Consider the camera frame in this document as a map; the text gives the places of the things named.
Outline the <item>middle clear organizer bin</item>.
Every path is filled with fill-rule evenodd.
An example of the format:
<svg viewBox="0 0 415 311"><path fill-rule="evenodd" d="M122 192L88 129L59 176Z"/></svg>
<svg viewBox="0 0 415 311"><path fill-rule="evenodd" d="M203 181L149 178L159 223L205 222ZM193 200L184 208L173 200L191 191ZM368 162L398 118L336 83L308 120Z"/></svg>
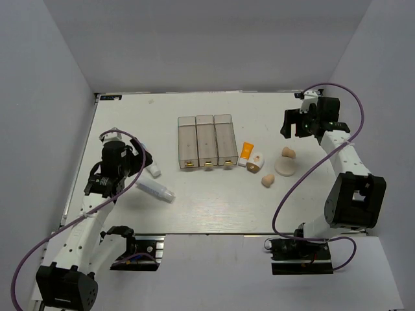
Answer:
<svg viewBox="0 0 415 311"><path fill-rule="evenodd" d="M196 116L199 165L204 169L217 166L217 144L212 115Z"/></svg>

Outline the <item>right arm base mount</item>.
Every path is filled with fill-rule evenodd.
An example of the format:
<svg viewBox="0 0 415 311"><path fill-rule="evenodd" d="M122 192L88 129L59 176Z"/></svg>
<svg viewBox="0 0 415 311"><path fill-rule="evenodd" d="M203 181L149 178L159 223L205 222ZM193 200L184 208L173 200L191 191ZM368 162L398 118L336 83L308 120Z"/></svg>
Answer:
<svg viewBox="0 0 415 311"><path fill-rule="evenodd" d="M273 275L333 273L331 254L327 243L270 238L265 240L264 247L271 254Z"/></svg>

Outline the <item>clear organizer bin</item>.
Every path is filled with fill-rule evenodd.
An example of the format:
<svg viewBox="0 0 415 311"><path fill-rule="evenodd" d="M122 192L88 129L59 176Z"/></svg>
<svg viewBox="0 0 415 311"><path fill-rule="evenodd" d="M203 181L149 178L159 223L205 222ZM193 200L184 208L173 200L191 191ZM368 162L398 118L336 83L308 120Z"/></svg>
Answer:
<svg viewBox="0 0 415 311"><path fill-rule="evenodd" d="M217 144L212 115L196 116L199 165L204 169L217 166Z"/></svg>
<svg viewBox="0 0 415 311"><path fill-rule="evenodd" d="M178 117L178 161L181 169L198 167L196 119Z"/></svg>
<svg viewBox="0 0 415 311"><path fill-rule="evenodd" d="M230 114L214 115L219 166L230 168L238 162L238 151Z"/></svg>

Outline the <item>right clear organizer bin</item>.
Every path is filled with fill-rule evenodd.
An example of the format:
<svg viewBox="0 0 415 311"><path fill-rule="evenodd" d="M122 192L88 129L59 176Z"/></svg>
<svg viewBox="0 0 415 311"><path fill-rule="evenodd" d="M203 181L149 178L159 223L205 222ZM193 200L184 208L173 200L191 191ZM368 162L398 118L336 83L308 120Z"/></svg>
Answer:
<svg viewBox="0 0 415 311"><path fill-rule="evenodd" d="M219 166L230 168L238 162L238 151L230 114L214 115Z"/></svg>

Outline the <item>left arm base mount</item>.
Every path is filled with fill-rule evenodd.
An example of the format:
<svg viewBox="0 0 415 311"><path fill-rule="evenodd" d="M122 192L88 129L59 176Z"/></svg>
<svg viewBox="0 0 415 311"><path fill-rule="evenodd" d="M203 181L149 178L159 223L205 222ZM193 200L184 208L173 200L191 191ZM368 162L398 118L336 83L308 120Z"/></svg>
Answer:
<svg viewBox="0 0 415 311"><path fill-rule="evenodd" d="M111 266L112 271L157 271L163 257L165 236L135 235Z"/></svg>

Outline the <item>white sunscreen bottle gold cap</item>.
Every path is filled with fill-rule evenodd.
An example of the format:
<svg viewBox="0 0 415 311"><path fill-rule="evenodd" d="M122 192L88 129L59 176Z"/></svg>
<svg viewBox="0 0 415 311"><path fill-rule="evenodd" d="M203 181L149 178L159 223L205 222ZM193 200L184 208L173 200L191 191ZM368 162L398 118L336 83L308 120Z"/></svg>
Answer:
<svg viewBox="0 0 415 311"><path fill-rule="evenodd" d="M265 158L261 152L254 152L250 155L246 164L247 171L256 174L258 173L265 163Z"/></svg>

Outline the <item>white spray bottle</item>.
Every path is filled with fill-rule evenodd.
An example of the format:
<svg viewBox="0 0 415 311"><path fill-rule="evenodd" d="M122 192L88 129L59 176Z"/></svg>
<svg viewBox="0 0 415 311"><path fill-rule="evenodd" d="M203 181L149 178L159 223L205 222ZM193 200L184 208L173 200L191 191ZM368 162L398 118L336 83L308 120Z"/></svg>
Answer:
<svg viewBox="0 0 415 311"><path fill-rule="evenodd" d="M173 191L145 176L140 176L135 184L139 189L165 202L171 203L176 197Z"/></svg>

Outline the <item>beige makeup sponge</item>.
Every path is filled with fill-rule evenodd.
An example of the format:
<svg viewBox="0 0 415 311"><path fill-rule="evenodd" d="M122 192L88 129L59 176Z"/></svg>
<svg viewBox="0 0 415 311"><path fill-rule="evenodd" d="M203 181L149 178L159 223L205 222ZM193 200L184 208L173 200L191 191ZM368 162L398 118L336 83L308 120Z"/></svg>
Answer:
<svg viewBox="0 0 415 311"><path fill-rule="evenodd" d="M296 152L293 149L290 149L287 146L282 149L281 155L283 157L289 157L291 159L295 159L296 158Z"/></svg>
<svg viewBox="0 0 415 311"><path fill-rule="evenodd" d="M261 184L266 188L270 188L274 181L275 176L273 174L267 174L266 176L262 177Z"/></svg>

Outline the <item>round beige powder puff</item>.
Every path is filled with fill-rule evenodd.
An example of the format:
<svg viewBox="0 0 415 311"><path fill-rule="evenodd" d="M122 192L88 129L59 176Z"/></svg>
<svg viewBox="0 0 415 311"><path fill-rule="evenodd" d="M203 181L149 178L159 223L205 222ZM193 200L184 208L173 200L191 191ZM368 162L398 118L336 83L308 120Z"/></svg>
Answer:
<svg viewBox="0 0 415 311"><path fill-rule="evenodd" d="M274 170L283 177L290 177L296 173L296 162L290 157L279 157L274 163Z"/></svg>

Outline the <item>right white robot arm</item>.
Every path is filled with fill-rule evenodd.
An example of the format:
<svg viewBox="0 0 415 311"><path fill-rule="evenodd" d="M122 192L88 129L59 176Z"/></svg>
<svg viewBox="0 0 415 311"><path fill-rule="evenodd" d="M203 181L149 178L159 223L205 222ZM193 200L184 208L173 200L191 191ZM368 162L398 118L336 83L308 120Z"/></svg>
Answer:
<svg viewBox="0 0 415 311"><path fill-rule="evenodd" d="M316 138L336 175L322 215L302 224L302 236L292 243L293 252L306 259L316 251L316 238L329 240L347 231L374 228L386 181L373 175L359 158L348 125L338 119L338 98L322 97L314 91L295 96L302 100L302 105L285 111L281 134L287 139L292 135Z"/></svg>

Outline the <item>orange sunscreen tube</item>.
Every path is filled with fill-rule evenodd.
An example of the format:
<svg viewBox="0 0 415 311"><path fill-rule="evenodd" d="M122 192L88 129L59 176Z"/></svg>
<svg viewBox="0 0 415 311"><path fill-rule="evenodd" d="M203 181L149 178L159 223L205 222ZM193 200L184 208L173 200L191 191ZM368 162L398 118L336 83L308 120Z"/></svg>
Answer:
<svg viewBox="0 0 415 311"><path fill-rule="evenodd" d="M244 142L243 148L239 157L238 165L241 167L245 167L247 162L250 158L252 150L254 149L254 145L251 143Z"/></svg>

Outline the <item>white pink tube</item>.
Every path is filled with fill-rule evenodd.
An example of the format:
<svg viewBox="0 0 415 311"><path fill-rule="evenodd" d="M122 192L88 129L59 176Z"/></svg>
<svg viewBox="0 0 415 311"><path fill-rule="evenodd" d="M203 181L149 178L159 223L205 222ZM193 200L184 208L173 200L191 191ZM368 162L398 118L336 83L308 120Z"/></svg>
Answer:
<svg viewBox="0 0 415 311"><path fill-rule="evenodd" d="M141 144L141 146L144 148L144 150L146 151L146 153L148 153L151 156L151 163L148 164L145 168L146 170L150 173L150 175L153 178L158 178L161 176L161 170L156 162L156 160L154 159L154 156L149 152L148 148L145 146L144 143Z"/></svg>

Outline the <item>left clear organizer bin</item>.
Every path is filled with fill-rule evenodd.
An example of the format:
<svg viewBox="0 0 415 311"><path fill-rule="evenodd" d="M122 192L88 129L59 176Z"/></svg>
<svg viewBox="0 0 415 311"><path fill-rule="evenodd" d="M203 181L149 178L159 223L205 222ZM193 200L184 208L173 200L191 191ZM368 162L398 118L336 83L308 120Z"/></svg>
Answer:
<svg viewBox="0 0 415 311"><path fill-rule="evenodd" d="M181 169L198 167L196 119L178 117L178 161Z"/></svg>

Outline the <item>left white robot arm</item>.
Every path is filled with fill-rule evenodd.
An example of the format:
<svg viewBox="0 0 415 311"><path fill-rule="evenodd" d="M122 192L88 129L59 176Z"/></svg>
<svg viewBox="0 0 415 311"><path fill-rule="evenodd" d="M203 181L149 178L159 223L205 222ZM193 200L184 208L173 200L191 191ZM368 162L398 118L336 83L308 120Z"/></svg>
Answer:
<svg viewBox="0 0 415 311"><path fill-rule="evenodd" d="M102 230L125 181L139 176L152 163L152 156L136 140L102 138L101 160L90 170L78 220L69 223L69 235L57 256L41 265L36 283L45 306L63 310L91 310L97 294L99 270L122 257L136 254L133 229L115 226Z"/></svg>

